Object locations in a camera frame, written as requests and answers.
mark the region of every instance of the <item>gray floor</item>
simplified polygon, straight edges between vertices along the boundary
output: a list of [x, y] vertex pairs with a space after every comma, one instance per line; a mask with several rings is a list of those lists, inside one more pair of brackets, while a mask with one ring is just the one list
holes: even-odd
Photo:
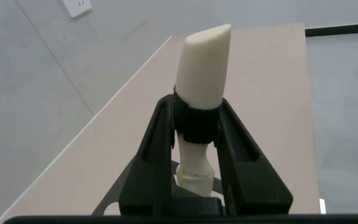
[[320, 196], [327, 213], [358, 213], [358, 34], [306, 43]]

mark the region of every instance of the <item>white rounded tip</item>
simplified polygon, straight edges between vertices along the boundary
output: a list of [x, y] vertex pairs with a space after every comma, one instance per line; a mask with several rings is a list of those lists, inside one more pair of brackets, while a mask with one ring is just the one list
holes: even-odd
[[221, 36], [231, 33], [231, 25], [224, 24], [221, 26], [213, 27], [208, 30], [191, 34], [185, 39], [185, 44], [202, 44], [219, 39]]

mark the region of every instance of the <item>wall outlet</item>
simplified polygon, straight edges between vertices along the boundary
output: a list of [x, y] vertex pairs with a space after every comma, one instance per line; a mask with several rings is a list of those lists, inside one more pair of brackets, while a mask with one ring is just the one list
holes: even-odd
[[90, 0], [62, 0], [71, 18], [92, 9]]

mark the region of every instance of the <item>white cylindrical object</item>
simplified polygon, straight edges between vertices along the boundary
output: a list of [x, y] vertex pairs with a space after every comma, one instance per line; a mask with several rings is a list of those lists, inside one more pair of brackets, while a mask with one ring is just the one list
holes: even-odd
[[[229, 24], [188, 36], [180, 57], [175, 90], [192, 108], [210, 110], [222, 103], [229, 58]], [[186, 142], [178, 135], [178, 183], [201, 196], [210, 196], [214, 170], [206, 157], [207, 144]]]

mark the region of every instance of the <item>wooden table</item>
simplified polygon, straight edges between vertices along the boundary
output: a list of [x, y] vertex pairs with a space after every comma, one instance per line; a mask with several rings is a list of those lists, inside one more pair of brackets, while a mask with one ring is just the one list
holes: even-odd
[[[292, 192], [290, 213], [319, 213], [303, 24], [231, 36], [224, 97]], [[171, 37], [0, 221], [91, 214], [135, 155], [157, 101], [172, 92], [184, 39]], [[208, 157], [220, 177], [212, 145]]]

